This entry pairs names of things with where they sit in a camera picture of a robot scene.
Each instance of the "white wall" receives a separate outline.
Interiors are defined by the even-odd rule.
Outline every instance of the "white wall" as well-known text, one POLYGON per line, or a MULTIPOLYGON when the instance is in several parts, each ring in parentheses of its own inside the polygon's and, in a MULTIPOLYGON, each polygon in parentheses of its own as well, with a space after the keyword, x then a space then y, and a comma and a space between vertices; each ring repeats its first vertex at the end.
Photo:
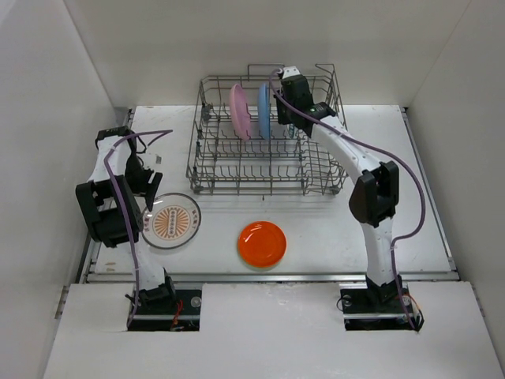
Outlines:
POLYGON ((505 2, 473 0, 409 109, 456 264, 477 288, 502 366, 504 41, 505 2))
POLYGON ((0 377, 33 379, 84 244, 74 187, 114 112, 62 0, 0 2, 0 22, 0 377))
POLYGON ((469 0, 65 0, 116 106, 192 104, 248 63, 337 65, 345 103, 409 104, 469 0))

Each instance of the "white plate with orange pattern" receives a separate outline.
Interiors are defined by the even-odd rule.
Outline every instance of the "white plate with orange pattern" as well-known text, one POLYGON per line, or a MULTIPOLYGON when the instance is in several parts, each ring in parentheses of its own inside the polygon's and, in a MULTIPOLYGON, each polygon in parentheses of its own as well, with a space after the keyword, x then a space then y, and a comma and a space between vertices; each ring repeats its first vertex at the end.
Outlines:
POLYGON ((175 249, 195 236, 201 220, 200 207, 191 197, 167 193, 155 199, 152 212, 144 210, 142 236, 155 248, 175 249))

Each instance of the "dish rack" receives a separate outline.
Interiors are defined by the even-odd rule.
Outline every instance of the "dish rack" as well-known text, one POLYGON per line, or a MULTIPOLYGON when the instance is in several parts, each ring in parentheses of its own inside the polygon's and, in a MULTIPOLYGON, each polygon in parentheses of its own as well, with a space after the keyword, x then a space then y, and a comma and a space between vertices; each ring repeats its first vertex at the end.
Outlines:
MULTIPOLYGON (((342 166, 294 126, 277 123, 270 93, 270 139, 261 137, 257 98, 270 72, 282 64, 248 65, 244 75, 211 75, 200 81, 186 177, 199 194, 336 195, 346 179, 342 166), (243 141, 234 132, 228 106, 231 87, 239 83, 248 96, 252 135, 243 141)), ((332 64, 301 68, 315 103, 326 102, 347 128, 339 84, 332 64)), ((276 88, 280 88, 275 78, 276 88)))

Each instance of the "orange plate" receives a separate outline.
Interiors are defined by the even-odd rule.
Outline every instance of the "orange plate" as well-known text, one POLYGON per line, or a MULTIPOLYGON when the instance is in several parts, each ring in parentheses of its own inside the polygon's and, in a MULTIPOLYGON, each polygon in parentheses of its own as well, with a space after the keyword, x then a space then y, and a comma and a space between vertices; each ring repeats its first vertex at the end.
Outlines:
POLYGON ((266 268, 278 263, 286 252, 286 236, 268 221, 251 223, 240 233, 238 251, 251 266, 266 268))

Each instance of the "pink plate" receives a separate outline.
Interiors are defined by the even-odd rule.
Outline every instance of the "pink plate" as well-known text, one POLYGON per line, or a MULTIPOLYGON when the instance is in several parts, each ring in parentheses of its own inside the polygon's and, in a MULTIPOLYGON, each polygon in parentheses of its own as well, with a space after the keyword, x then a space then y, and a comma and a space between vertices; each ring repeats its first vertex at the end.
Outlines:
POLYGON ((251 115, 247 108, 247 96, 239 84, 230 90, 230 112, 235 132, 242 140, 248 141, 251 138, 251 115))

